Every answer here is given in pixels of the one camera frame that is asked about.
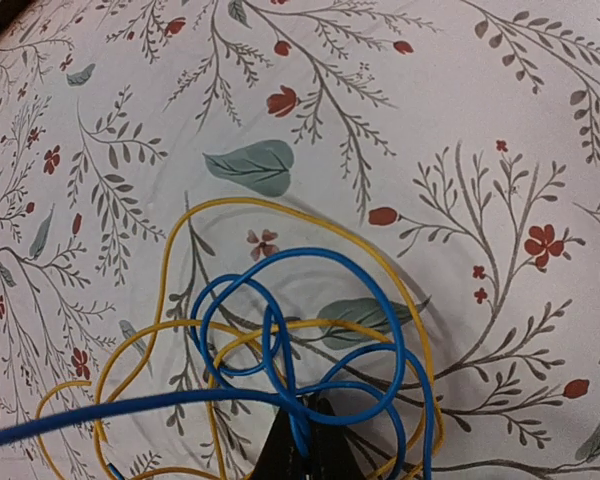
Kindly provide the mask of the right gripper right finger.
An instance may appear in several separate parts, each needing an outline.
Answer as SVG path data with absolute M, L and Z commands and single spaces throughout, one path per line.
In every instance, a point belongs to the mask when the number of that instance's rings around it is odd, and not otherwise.
M 307 478 L 313 480 L 365 480 L 340 426 L 310 421 Z

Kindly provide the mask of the floral table mat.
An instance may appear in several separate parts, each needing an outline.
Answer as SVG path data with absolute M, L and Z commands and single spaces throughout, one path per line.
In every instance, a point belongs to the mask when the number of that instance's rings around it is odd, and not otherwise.
M 600 479 L 600 1 L 33 1 L 0 27 L 0 429 L 211 384 L 214 280 L 339 251 L 437 479 Z

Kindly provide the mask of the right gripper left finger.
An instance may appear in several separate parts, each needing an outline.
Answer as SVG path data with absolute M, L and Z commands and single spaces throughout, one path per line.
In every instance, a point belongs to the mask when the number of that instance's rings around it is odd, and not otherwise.
M 289 415 L 279 410 L 252 472 L 252 480 L 300 480 L 303 459 L 293 439 Z

